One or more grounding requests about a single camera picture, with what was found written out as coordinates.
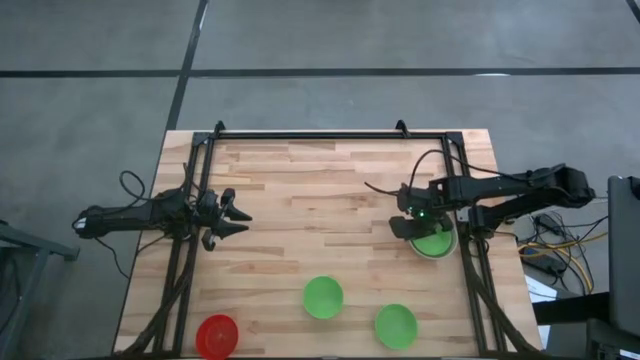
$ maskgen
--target wood grain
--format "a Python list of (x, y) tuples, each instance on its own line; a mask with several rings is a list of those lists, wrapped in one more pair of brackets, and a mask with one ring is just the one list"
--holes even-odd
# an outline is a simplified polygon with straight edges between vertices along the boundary
[[(191, 136), (167, 133), (155, 192), (181, 183)], [(469, 161), (495, 169), (488, 132), (465, 130), (464, 137)], [(219, 242), (214, 252), (198, 249), (183, 354), (197, 354), (199, 324), (218, 313), (239, 326), (235, 356), (477, 354), (459, 249), (440, 261), (417, 257), (387, 225), (398, 214), (395, 199), (363, 185), (397, 189), (409, 180), (417, 158), (434, 148), (440, 148), (438, 141), (216, 142), (209, 185), (216, 191), (234, 187), (237, 207), (254, 221), (250, 231)], [(442, 156), (434, 154), (422, 162), (415, 185), (442, 176)], [(140, 246), (157, 236), (145, 232)], [(499, 235), (490, 241), (500, 305), (540, 346), (513, 239)], [(137, 257), (116, 350), (130, 344), (156, 311), (169, 249), (170, 241), (161, 241)], [(344, 309), (330, 320), (312, 319), (302, 307), (302, 289), (318, 275), (333, 276), (344, 289)], [(418, 318), (419, 336), (407, 351), (388, 350), (374, 335), (375, 315), (390, 303), (408, 306)], [(483, 318), (488, 328), (486, 309)]]

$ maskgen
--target concrete floor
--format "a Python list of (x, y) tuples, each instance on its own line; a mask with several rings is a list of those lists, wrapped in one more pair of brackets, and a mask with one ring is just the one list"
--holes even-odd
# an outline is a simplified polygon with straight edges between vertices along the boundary
[[(0, 1), (0, 70), (180, 69), (197, 4)], [(638, 64), (640, 24), (623, 0), (211, 0), (193, 67)], [(152, 183), (176, 82), (0, 78), (0, 218), (82, 248), (76, 263), (48, 265), (22, 358), (109, 353), (127, 282), (69, 224), (91, 204), (128, 200), (121, 170)], [(623, 75), (191, 79), (177, 128), (489, 128), (502, 171), (566, 162), (602, 196), (608, 176), (638, 175), (639, 87)], [(561, 213), (590, 222), (606, 206)], [(526, 220), (517, 230), (531, 231)], [(125, 271), (136, 239), (105, 238)], [(587, 249), (606, 291), (607, 242)]]

